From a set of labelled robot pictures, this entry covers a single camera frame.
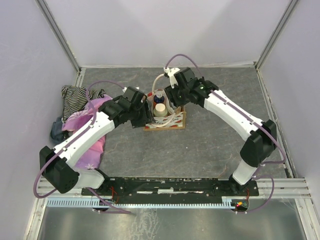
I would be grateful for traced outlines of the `orange bottle dark blue pump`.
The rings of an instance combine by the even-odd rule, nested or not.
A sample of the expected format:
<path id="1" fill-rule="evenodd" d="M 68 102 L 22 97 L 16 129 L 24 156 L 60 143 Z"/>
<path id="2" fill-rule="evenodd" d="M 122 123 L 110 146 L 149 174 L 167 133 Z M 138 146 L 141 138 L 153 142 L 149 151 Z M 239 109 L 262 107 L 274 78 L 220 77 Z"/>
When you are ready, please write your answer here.
<path id="1" fill-rule="evenodd" d="M 153 96 L 153 102 L 155 104 L 163 104 L 165 102 L 165 96 L 160 92 L 160 93 L 156 93 Z"/>

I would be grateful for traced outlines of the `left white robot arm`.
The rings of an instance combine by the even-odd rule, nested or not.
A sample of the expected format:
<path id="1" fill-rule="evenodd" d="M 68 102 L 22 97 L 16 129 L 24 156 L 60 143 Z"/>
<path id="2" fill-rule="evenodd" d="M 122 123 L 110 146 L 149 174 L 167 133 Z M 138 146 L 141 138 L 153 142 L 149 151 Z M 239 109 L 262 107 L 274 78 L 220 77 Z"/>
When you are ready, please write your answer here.
<path id="1" fill-rule="evenodd" d="M 133 128 L 153 122 L 147 95 L 128 87 L 118 100 L 108 100 L 75 134 L 54 148 L 43 147 L 39 152 L 40 176 L 55 190 L 65 194 L 73 188 L 91 188 L 99 195 L 110 191 L 108 177 L 102 171 L 76 166 L 80 157 L 101 137 L 119 125 L 130 122 Z"/>

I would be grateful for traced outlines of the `black white striped cloth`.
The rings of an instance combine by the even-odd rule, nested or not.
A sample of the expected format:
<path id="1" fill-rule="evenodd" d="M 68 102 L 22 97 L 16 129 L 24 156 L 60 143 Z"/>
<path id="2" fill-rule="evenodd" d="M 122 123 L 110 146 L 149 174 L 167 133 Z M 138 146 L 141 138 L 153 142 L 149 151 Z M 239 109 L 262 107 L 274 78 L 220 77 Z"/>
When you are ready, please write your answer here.
<path id="1" fill-rule="evenodd" d="M 87 95 L 95 108 L 98 104 L 103 103 L 105 100 L 109 100 L 104 89 L 91 89 L 87 91 L 85 87 L 76 87 L 71 85 L 65 85 L 62 87 L 61 97 L 63 99 L 63 112 L 61 120 L 63 124 L 65 124 L 69 118 L 73 120 L 87 114 L 88 112 L 92 112 L 88 104 Z"/>

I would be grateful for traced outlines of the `green bottle cream cap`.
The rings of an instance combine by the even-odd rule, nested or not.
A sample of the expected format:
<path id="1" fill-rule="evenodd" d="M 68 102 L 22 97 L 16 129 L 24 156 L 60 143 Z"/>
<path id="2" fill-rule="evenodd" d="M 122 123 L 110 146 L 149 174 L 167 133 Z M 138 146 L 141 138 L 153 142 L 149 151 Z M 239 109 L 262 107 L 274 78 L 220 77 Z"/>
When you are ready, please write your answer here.
<path id="1" fill-rule="evenodd" d="M 168 110 L 165 104 L 157 103 L 153 110 L 155 117 L 165 117 L 168 114 Z"/>

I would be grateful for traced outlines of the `watermelon canvas tote bag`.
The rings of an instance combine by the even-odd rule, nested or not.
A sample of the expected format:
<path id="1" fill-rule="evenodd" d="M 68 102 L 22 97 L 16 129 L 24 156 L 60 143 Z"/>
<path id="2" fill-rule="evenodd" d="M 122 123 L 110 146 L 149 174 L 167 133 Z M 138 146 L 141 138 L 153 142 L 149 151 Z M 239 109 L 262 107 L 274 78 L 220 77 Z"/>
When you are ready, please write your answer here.
<path id="1" fill-rule="evenodd" d="M 164 74 L 158 75 L 153 81 L 151 92 L 147 94 L 147 100 L 151 107 L 151 113 L 154 119 L 153 123 L 146 124 L 144 131 L 161 131 L 161 130 L 181 130 L 186 128 L 186 110 L 184 107 L 173 107 L 163 89 L 156 88 L 156 83 L 163 78 Z M 155 103 L 153 97 L 157 93 L 162 93 L 165 96 L 165 104 L 167 115 L 165 117 L 154 116 Z"/>

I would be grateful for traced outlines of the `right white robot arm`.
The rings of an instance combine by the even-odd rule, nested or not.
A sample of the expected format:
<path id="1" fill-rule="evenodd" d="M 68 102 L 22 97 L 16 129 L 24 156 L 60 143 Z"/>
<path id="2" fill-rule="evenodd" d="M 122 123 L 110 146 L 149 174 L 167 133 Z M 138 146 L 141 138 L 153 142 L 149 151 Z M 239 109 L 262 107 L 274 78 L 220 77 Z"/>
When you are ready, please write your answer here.
<path id="1" fill-rule="evenodd" d="M 263 121 L 232 102 L 214 83 L 197 78 L 189 68 L 164 68 L 170 85 L 164 89 L 175 107 L 188 103 L 198 105 L 220 117 L 244 140 L 241 161 L 229 177 L 229 191 L 236 196 L 247 190 L 247 184 L 261 163 L 276 149 L 277 127 L 272 120 Z"/>

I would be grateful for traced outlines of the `pink purple snowflake cloth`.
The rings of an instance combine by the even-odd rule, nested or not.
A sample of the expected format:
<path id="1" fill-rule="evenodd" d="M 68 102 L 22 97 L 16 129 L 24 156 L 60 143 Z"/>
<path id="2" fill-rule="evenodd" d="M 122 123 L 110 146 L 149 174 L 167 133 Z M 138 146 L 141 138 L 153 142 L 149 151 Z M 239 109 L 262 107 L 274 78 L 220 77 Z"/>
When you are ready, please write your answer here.
<path id="1" fill-rule="evenodd" d="M 109 116 L 98 108 L 109 100 L 97 105 L 90 106 L 91 112 L 67 120 L 62 127 L 63 130 L 73 132 L 63 143 L 56 146 L 56 150 L 62 150 L 60 158 L 65 158 L 66 163 L 71 168 L 95 169 L 101 163 L 101 157 L 106 143 L 106 134 L 115 129 L 115 124 Z"/>

